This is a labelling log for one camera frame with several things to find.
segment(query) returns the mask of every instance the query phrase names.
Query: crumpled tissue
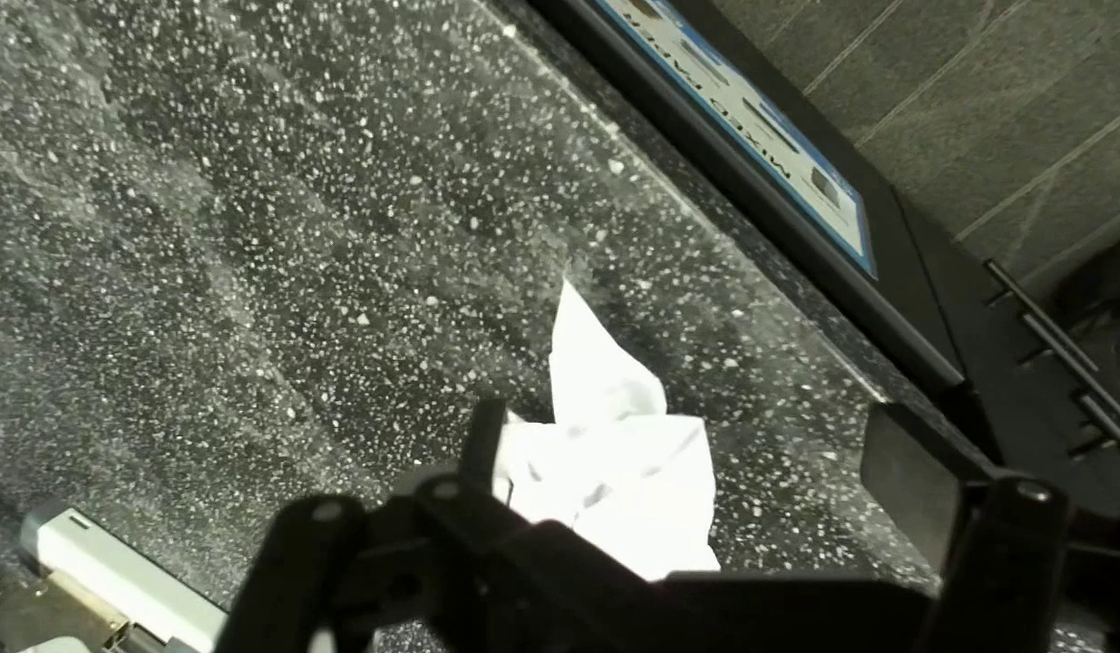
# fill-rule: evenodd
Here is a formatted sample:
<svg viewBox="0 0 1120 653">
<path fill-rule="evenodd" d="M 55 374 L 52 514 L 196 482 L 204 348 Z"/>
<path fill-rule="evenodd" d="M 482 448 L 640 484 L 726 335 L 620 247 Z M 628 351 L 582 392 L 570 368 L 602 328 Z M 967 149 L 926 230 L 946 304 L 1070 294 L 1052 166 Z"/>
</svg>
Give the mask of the crumpled tissue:
<svg viewBox="0 0 1120 653">
<path fill-rule="evenodd" d="M 718 570 L 712 477 L 700 417 L 668 414 L 664 388 L 615 343 L 566 280 L 551 333 L 556 425 L 503 427 L 494 496 L 556 520 L 644 579 Z"/>
</svg>

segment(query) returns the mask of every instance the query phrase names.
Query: black countertop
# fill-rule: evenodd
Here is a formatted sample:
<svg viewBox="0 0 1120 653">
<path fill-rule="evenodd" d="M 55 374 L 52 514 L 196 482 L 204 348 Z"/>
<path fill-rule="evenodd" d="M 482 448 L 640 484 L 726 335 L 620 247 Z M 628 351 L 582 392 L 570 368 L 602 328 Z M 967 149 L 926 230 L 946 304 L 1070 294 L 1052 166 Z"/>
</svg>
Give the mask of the black countertop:
<svg viewBox="0 0 1120 653">
<path fill-rule="evenodd" d="M 307 4 L 0 2 L 0 550 L 59 497 L 227 604 L 282 501 L 545 421 L 567 276 L 708 421 L 722 567 L 932 587 L 857 475 L 925 401 L 772 248 L 505 13 Z"/>
</svg>

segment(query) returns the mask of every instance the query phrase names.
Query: metal bar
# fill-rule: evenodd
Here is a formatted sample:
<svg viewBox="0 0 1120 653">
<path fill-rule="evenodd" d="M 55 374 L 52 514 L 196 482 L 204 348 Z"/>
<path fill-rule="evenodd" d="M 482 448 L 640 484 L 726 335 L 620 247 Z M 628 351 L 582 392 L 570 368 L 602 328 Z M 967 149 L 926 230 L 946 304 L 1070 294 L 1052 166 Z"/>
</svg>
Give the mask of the metal bar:
<svg viewBox="0 0 1120 653">
<path fill-rule="evenodd" d="M 1110 414 L 1108 414 L 1107 410 L 1103 410 L 1103 407 L 1099 405 L 1099 402 L 1095 401 L 1094 398 L 1088 395 L 1088 393 L 1080 393 L 1075 401 L 1079 403 L 1080 408 L 1083 408 L 1084 412 L 1088 413 L 1088 417 L 1093 419 L 1095 426 L 1098 426 L 1104 435 L 1112 438 L 1117 446 L 1120 447 L 1120 426 L 1117 425 Z"/>
<path fill-rule="evenodd" d="M 1080 365 L 1080 362 L 1071 355 L 1071 352 L 1061 346 L 1061 343 L 1058 343 L 1057 339 L 1047 330 L 1047 327 L 1043 326 L 1039 323 L 1039 319 L 1036 319 L 1036 316 L 1029 312 L 1024 312 L 1021 318 L 1023 323 L 1027 324 L 1028 329 L 1035 332 L 1042 341 L 1047 343 L 1048 346 L 1053 348 L 1053 351 L 1056 351 L 1056 355 L 1064 361 L 1065 367 L 1068 369 L 1071 373 L 1079 376 L 1080 380 L 1091 389 L 1091 392 L 1094 393 L 1095 398 L 1099 398 L 1100 401 L 1107 403 L 1108 408 L 1111 408 L 1112 412 L 1116 412 L 1116 414 L 1120 418 L 1120 402 L 1116 401 L 1116 398 L 1112 397 L 1107 389 L 1103 389 L 1103 385 L 1100 384 L 1085 367 Z"/>
<path fill-rule="evenodd" d="M 1027 310 L 1039 317 L 1047 329 L 1052 332 L 1052 335 L 1056 336 L 1056 339 L 1060 343 L 1064 344 L 1065 347 L 1068 347 L 1070 351 L 1075 353 L 1076 358 L 1081 360 L 1083 364 L 1091 369 L 1091 371 L 1099 372 L 1099 365 L 1095 364 L 1095 361 L 1091 360 L 1088 352 L 1083 351 L 1083 347 L 1077 346 L 1076 342 L 1071 339 L 1071 337 L 1066 335 L 1066 332 L 1061 329 L 1061 326 L 1049 318 L 1047 311 L 1042 309 L 1042 307 L 1037 305 L 1036 300 L 1033 300 L 1033 298 L 1027 295 L 1027 290 L 1020 288 L 1019 284 L 1015 282 L 1015 279 L 1011 279 L 1011 276 L 1008 274 L 1007 271 L 999 268 L 999 264 L 995 263 L 993 260 L 988 260 L 987 263 L 983 263 L 983 265 L 986 265 L 987 270 L 990 271 L 996 279 L 1002 282 L 1004 286 L 1007 286 L 1007 289 L 1011 290 L 1011 292 L 1019 298 L 1019 301 L 1021 301 L 1024 306 L 1027 306 Z"/>
</svg>

